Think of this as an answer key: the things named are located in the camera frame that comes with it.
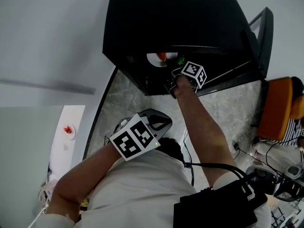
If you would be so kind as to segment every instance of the green object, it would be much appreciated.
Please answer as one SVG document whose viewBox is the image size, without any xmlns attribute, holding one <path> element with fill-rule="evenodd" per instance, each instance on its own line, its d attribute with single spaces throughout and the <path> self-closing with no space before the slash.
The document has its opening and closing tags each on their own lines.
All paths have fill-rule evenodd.
<svg viewBox="0 0 304 228">
<path fill-rule="evenodd" d="M 185 58 L 184 58 L 184 57 L 180 57 L 180 58 L 177 60 L 177 64 L 180 65 L 180 66 L 185 65 Z"/>
</svg>

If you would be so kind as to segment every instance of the hand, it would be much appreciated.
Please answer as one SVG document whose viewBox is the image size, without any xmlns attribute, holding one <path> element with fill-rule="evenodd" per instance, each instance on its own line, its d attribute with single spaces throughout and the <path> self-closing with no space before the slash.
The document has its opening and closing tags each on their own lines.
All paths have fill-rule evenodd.
<svg viewBox="0 0 304 228">
<path fill-rule="evenodd" d="M 177 86 L 173 89 L 174 95 L 176 97 L 182 95 L 185 92 L 189 92 L 189 91 L 193 92 L 190 81 L 184 75 L 179 76 L 177 78 L 176 84 Z"/>
</svg>

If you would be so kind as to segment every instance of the black cable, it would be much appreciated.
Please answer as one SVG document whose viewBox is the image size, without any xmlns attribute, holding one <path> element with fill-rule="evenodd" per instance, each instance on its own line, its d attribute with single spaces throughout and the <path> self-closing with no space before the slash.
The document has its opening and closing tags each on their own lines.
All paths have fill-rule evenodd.
<svg viewBox="0 0 304 228">
<path fill-rule="evenodd" d="M 292 180 L 291 178 L 285 176 L 282 172 L 276 170 L 275 168 L 273 168 L 271 165 L 268 164 L 268 161 L 267 161 L 267 154 L 268 154 L 268 152 L 271 150 L 271 148 L 272 148 L 273 146 L 275 146 L 276 144 L 286 143 L 286 142 L 292 141 L 292 140 L 294 140 L 294 139 L 298 139 L 298 137 L 297 137 L 297 138 L 290 139 L 290 140 L 287 140 L 287 141 L 284 141 L 284 142 L 277 142 L 277 143 L 274 143 L 274 144 L 269 148 L 269 150 L 266 152 L 266 163 L 265 163 L 264 161 L 261 161 L 261 160 L 255 158 L 255 157 L 253 157 L 252 155 L 246 153 L 245 151 L 241 150 L 240 148 L 239 148 L 239 150 L 240 150 L 241 152 L 245 153 L 246 155 L 249 155 L 249 156 L 252 157 L 253 159 L 255 159 L 255 160 L 257 160 L 257 161 L 263 163 L 264 165 L 268 166 L 268 167 L 271 168 L 273 171 L 275 171 L 279 176 L 281 176 L 281 177 L 283 177 L 283 178 L 287 178 L 287 179 Z"/>
<path fill-rule="evenodd" d="M 188 133 L 188 130 L 186 129 L 186 132 L 184 134 L 184 139 L 183 139 L 183 142 L 185 143 L 186 139 L 188 138 L 189 136 L 189 133 Z"/>
<path fill-rule="evenodd" d="M 283 176 L 283 174 L 280 173 L 280 171 L 276 170 L 276 169 L 273 168 L 271 165 L 267 165 L 264 161 L 261 161 L 261 160 L 255 158 L 255 157 L 253 157 L 252 155 L 246 153 L 245 151 L 243 151 L 243 150 L 241 150 L 241 149 L 239 149 L 239 150 L 240 150 L 241 152 L 243 152 L 244 154 L 249 155 L 251 158 L 255 159 L 256 161 L 261 162 L 261 163 L 263 163 L 264 165 L 268 166 L 268 167 L 271 168 L 274 172 L 276 172 L 279 176 Z"/>
<path fill-rule="evenodd" d="M 187 145 L 186 145 L 186 143 L 185 143 L 185 138 L 184 138 L 184 145 L 185 145 L 185 147 L 186 147 L 186 150 L 187 150 L 187 152 L 188 152 L 188 156 L 189 156 L 189 160 L 190 160 L 190 162 L 192 163 L 192 157 L 191 157 L 191 154 L 190 154 L 190 152 L 189 152 L 189 150 L 188 150 L 188 147 L 187 147 Z M 190 169 L 191 169 L 191 175 L 192 175 L 192 178 L 191 178 L 191 185 L 194 187 L 194 170 L 193 170 L 193 167 L 192 166 L 190 166 Z"/>
<path fill-rule="evenodd" d="M 286 143 L 286 142 L 289 142 L 289 141 L 292 141 L 292 140 L 295 140 L 295 139 L 298 139 L 298 138 L 299 138 L 299 137 L 296 137 L 296 138 L 293 138 L 293 139 L 290 139 L 290 140 L 287 140 L 287 141 L 284 141 L 284 142 L 277 142 L 277 143 L 274 143 L 274 144 L 269 148 L 269 150 L 266 152 L 266 163 L 267 163 L 267 165 L 269 166 L 268 161 L 267 161 L 267 154 L 268 154 L 268 152 L 272 149 L 272 147 L 274 147 L 276 144 Z"/>
<path fill-rule="evenodd" d="M 240 149 L 238 149 L 238 153 L 237 153 L 237 155 L 236 155 L 236 157 L 235 158 L 233 158 L 234 160 L 238 157 L 238 155 L 241 153 L 241 150 Z"/>
<path fill-rule="evenodd" d="M 220 163 L 185 163 L 186 165 L 197 165 L 205 168 L 217 168 L 217 169 L 225 169 L 228 171 L 231 171 L 232 173 L 236 174 L 236 176 L 239 179 L 242 179 L 242 177 L 239 175 L 239 173 L 243 176 L 246 177 L 246 174 L 240 170 L 239 168 L 232 166 L 232 165 L 227 165 L 227 164 L 220 164 Z"/>
</svg>

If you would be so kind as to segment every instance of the white shirt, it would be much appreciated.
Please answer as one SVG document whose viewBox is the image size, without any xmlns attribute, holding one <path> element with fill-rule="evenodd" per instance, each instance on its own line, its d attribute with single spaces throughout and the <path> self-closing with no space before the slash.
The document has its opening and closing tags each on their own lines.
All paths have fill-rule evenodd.
<svg viewBox="0 0 304 228">
<path fill-rule="evenodd" d="M 223 187 L 237 177 L 228 172 L 215 183 Z M 118 160 L 96 186 L 82 219 L 47 214 L 36 221 L 37 228 L 172 228 L 173 206 L 180 197 L 196 193 L 187 181 L 183 164 L 153 150 L 130 161 Z M 255 227 L 271 224 L 270 209 L 264 205 L 255 211 Z"/>
</svg>

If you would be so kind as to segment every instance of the black and white marker cube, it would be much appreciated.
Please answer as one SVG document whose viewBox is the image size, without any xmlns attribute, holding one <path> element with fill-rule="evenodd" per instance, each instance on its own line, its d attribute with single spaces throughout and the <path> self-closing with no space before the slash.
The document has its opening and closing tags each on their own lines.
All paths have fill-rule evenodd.
<svg viewBox="0 0 304 228">
<path fill-rule="evenodd" d="M 135 114 L 122 129 L 113 134 L 110 141 L 126 161 L 160 146 L 138 114 Z"/>
<path fill-rule="evenodd" d="M 199 89 L 203 86 L 207 78 L 204 67 L 192 62 L 187 62 L 181 72 L 184 75 L 194 78 Z"/>
</svg>

